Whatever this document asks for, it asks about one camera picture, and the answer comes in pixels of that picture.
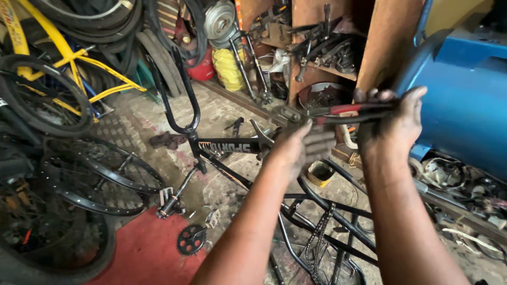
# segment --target red container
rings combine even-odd
[[[202,59],[201,63],[194,68],[187,68],[187,72],[192,79],[199,81],[210,80],[215,75],[215,68],[213,67],[213,59],[211,57],[212,48],[208,45],[206,54]],[[196,59],[190,59],[187,61],[188,64],[193,64]]]

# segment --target hand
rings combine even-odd
[[[361,156],[384,154],[406,156],[421,134],[421,97],[426,94],[425,86],[414,87],[398,99],[391,90],[370,90],[367,94],[360,89],[354,91],[355,102],[398,101],[397,109],[379,122],[359,126],[358,144]]]
[[[289,179],[294,180],[306,163],[328,158],[335,144],[334,132],[324,132],[323,126],[312,128],[312,121],[308,120],[296,131],[285,131],[276,138],[264,165],[280,163]]]

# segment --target striped fabric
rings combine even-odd
[[[157,12],[162,30],[170,39],[174,38],[178,16],[187,21],[192,19],[183,0],[159,0]]]

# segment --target yellow bicycle frame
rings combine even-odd
[[[146,88],[141,87],[131,81],[130,79],[126,78],[125,76],[119,74],[118,72],[114,71],[112,68],[108,67],[107,65],[103,64],[102,62],[86,57],[88,55],[87,51],[85,49],[81,49],[77,52],[73,52],[70,46],[68,45],[67,41],[63,37],[63,35],[60,33],[60,31],[55,27],[55,25],[46,18],[37,8],[35,8],[28,0],[18,0],[18,2],[39,22],[39,24],[42,26],[42,28],[46,31],[49,38],[54,42],[56,48],[62,55],[63,59],[53,64],[54,67],[61,67],[67,63],[70,63],[70,70],[72,71],[72,76],[76,84],[81,88],[81,90],[86,94],[86,90],[83,86],[83,82],[81,81],[81,76],[79,74],[78,68],[76,66],[76,63],[74,62],[75,59],[79,59],[85,62],[88,62],[90,64],[93,64],[110,74],[114,75],[115,77],[119,78],[125,84],[113,87],[111,89],[105,90],[97,94],[96,96],[92,97],[89,101],[90,103],[96,102],[97,100],[100,100],[112,93],[129,90],[132,88],[135,88],[139,91],[146,91]],[[23,32],[23,28],[21,27],[21,24],[19,22],[19,19],[14,12],[14,9],[12,7],[12,4],[10,0],[0,0],[0,13],[2,15],[2,19],[7,26],[7,30],[9,32],[9,36],[11,37],[14,53],[16,54],[25,54],[30,55],[30,50],[28,48],[28,43],[26,42],[26,37]],[[41,76],[44,75],[43,72],[37,72],[33,73],[32,69],[30,67],[19,67],[18,68],[18,75],[25,77],[26,79],[33,81]],[[72,106],[66,104],[65,102],[54,99],[53,100],[56,104],[64,107],[65,109],[68,109],[69,111],[73,112],[74,114],[80,116],[81,112],[74,109]]]

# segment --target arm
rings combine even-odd
[[[262,284],[288,184],[305,162],[330,155],[334,133],[311,133],[311,124],[277,138],[245,203],[192,280],[197,284]]]
[[[440,242],[407,163],[410,148],[421,133],[420,97],[426,90],[408,91],[392,117],[365,125],[359,134],[380,273],[384,284],[468,285]],[[395,94],[373,90],[368,97],[385,101]]]

